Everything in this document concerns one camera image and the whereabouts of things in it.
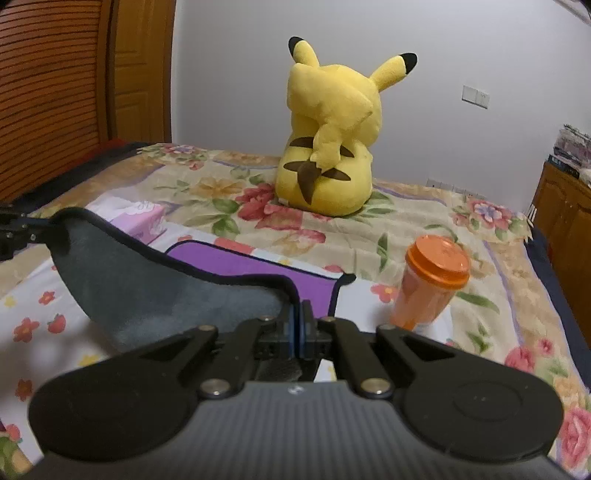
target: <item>pikachu plush toy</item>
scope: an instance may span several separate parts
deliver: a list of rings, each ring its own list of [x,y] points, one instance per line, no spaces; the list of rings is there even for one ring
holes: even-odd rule
[[[344,65],[321,67],[299,37],[289,47],[295,60],[287,82],[292,133],[277,173],[277,196],[302,210],[348,215],[371,195],[368,148],[382,128],[379,93],[405,78],[417,56],[393,57],[368,78]]]

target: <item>orange bottle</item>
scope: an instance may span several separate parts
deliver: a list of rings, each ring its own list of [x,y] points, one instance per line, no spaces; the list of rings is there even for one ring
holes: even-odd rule
[[[470,259],[449,238],[424,235],[408,248],[406,262],[390,323],[422,333],[468,282]]]

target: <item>black clamp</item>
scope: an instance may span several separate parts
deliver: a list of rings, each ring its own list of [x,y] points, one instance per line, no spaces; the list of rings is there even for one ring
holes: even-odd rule
[[[0,261],[11,260],[28,244],[45,243],[47,219],[31,218],[12,205],[0,205]]]

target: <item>light switch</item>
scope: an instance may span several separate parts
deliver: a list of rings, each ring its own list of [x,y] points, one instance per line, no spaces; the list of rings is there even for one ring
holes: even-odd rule
[[[490,98],[491,96],[488,93],[481,92],[468,85],[464,85],[462,90],[462,100],[468,103],[474,103],[474,105],[483,108],[488,108],[488,101]]]
[[[488,100],[491,96],[488,93],[478,92],[476,94],[476,104],[483,108],[488,108]]]
[[[476,103],[477,94],[478,90],[464,85],[464,89],[462,90],[462,100],[464,100],[465,102]]]

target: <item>orange lid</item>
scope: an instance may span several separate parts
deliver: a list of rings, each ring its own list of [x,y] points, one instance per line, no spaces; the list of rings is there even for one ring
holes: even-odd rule
[[[459,290],[470,278],[470,259],[444,236],[420,236],[408,248],[406,261],[419,277],[440,288]]]

